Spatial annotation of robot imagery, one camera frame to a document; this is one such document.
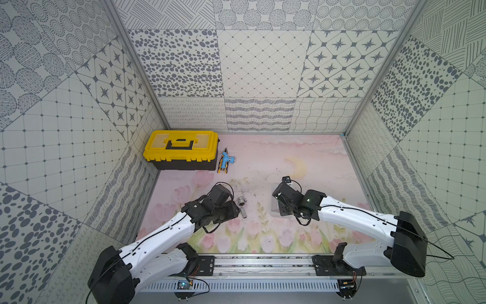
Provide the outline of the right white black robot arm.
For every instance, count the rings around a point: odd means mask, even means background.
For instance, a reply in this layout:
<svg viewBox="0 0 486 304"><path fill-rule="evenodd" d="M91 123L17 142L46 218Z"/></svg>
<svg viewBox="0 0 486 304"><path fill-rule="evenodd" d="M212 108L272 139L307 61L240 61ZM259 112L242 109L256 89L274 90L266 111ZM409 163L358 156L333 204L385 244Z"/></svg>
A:
<svg viewBox="0 0 486 304"><path fill-rule="evenodd" d="M373 239L365 244L339 244L334 254L337 265L352 269L391 265L406 275L424 277L428 239L412 214L373 212L320 191L301 193L286 182L281 182L272 196L283 217L292 215L298 222L330 222Z"/></svg>

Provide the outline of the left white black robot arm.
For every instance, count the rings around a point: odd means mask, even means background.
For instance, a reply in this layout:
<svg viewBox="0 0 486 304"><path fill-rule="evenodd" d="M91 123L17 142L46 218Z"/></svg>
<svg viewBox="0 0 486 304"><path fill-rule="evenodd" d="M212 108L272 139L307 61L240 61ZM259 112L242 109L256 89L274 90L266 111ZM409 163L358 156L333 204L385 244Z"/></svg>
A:
<svg viewBox="0 0 486 304"><path fill-rule="evenodd" d="M163 277L195 274L198 254L187 240L199 230L209 233L210 224L218 229L238 218L234 199L232 186L218 182L142 239L120 249L105 248L87 281L87 296L96 303L130 303L140 290Z"/></svg>

